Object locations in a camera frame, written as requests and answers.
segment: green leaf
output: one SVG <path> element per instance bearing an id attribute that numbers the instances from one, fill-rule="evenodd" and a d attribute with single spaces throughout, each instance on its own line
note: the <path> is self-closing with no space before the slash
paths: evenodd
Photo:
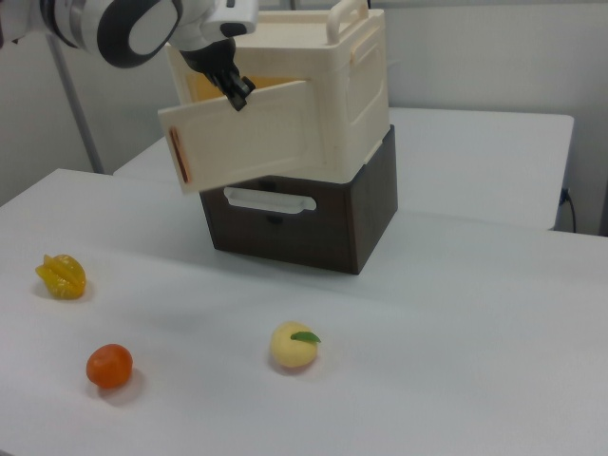
<path id="1" fill-rule="evenodd" d="M 292 334 L 292 340 L 300 340 L 302 342 L 321 342 L 316 334 L 308 331 L 300 331 Z"/>

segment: crate handle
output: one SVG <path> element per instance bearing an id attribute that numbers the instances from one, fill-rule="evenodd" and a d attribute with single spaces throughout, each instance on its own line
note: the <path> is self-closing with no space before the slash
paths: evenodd
<path id="1" fill-rule="evenodd" d="M 313 211 L 316 209 L 316 201 L 311 197 L 264 192 L 248 188 L 225 187 L 224 197 L 226 197 L 231 206 L 256 209 L 258 211 L 299 214 L 302 211 Z"/>
<path id="2" fill-rule="evenodd" d="M 181 178 L 183 179 L 183 183 L 190 183 L 190 170 L 188 169 L 188 161 L 185 158 L 183 153 L 183 147 L 181 146 L 180 132 L 175 126 L 169 128 L 169 139 L 171 140 L 171 144 L 173 145 L 173 152 L 175 153 L 175 158 L 178 161 L 178 166 L 181 171 Z"/>
<path id="3" fill-rule="evenodd" d="M 341 0 L 330 10 L 327 18 L 327 41 L 330 45 L 340 42 L 340 23 L 355 10 L 359 14 L 359 20 L 370 16 L 367 0 Z"/>

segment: white handle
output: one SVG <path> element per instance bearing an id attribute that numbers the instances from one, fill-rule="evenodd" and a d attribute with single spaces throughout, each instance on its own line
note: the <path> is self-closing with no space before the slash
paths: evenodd
<path id="1" fill-rule="evenodd" d="M 330 45 L 340 42 L 340 23 L 355 10 L 360 20 L 370 16 L 366 0 L 342 0 L 332 8 L 327 18 L 327 41 Z"/>
<path id="2" fill-rule="evenodd" d="M 316 209 L 316 201 L 311 197 L 286 195 L 284 193 L 263 192 L 247 188 L 224 188 L 224 196 L 231 206 L 271 211 L 281 214 L 299 214 Z"/>

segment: dark brown box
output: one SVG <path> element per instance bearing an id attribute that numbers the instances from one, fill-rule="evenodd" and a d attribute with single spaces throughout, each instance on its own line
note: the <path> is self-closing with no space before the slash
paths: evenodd
<path id="1" fill-rule="evenodd" d="M 223 188 L 201 192 L 216 249 L 359 274 L 397 211 L 394 126 L 349 183 L 268 176 L 231 186 L 311 197 L 316 209 L 280 214 L 232 206 Z"/>

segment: toy fruit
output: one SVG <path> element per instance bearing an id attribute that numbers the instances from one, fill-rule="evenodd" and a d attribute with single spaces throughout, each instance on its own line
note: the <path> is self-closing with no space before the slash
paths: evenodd
<path id="1" fill-rule="evenodd" d="M 96 350 L 86 362 L 86 376 L 99 388 L 124 385 L 131 376 L 133 358 L 122 345 L 109 344 Z"/>
<path id="2" fill-rule="evenodd" d="M 36 268 L 36 274 L 45 281 L 53 297 L 76 299 L 85 292 L 85 270 L 70 255 L 45 255 L 44 263 Z"/>
<path id="3" fill-rule="evenodd" d="M 320 339 L 308 326 L 288 321 L 273 332 L 270 352 L 279 365 L 300 368 L 316 358 L 316 344 L 319 342 Z"/>

